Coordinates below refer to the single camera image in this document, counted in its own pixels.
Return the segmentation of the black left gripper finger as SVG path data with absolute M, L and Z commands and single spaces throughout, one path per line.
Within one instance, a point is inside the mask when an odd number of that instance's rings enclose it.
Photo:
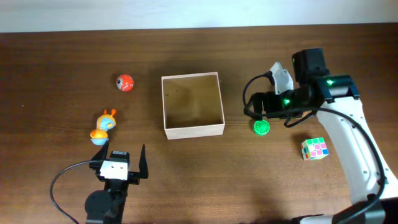
M 147 179 L 149 177 L 149 169 L 146 159 L 146 146 L 143 144 L 139 159 L 139 175 L 141 179 Z
M 109 141 L 107 140 L 102 148 L 91 158 L 92 161 L 103 161 L 108 153 Z

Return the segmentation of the colourful puzzle cube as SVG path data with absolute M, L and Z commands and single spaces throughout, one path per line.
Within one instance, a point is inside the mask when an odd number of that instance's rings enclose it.
M 329 155 L 324 138 L 306 139 L 300 147 L 305 161 L 320 160 Z

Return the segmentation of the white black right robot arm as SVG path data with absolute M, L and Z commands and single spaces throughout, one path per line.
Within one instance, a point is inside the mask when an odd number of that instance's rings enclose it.
M 295 217 L 292 223 L 397 223 L 397 178 L 366 122 L 359 90 L 349 75 L 331 75 L 321 48 L 292 55 L 293 77 L 279 62 L 263 76 L 274 91 L 243 99 L 244 114 L 284 119 L 291 128 L 316 116 L 327 131 L 349 185 L 352 205 L 334 215 Z

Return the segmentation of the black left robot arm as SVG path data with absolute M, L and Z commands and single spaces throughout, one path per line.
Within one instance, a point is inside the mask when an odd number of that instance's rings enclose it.
M 109 142 L 92 157 L 89 167 L 95 171 L 99 181 L 104 182 L 104 189 L 91 193 L 85 201 L 87 223 L 121 223 L 124 206 L 130 185 L 140 184 L 140 180 L 149 177 L 146 160 L 146 147 L 142 146 L 139 170 L 129 170 L 128 152 L 113 151 L 109 156 Z

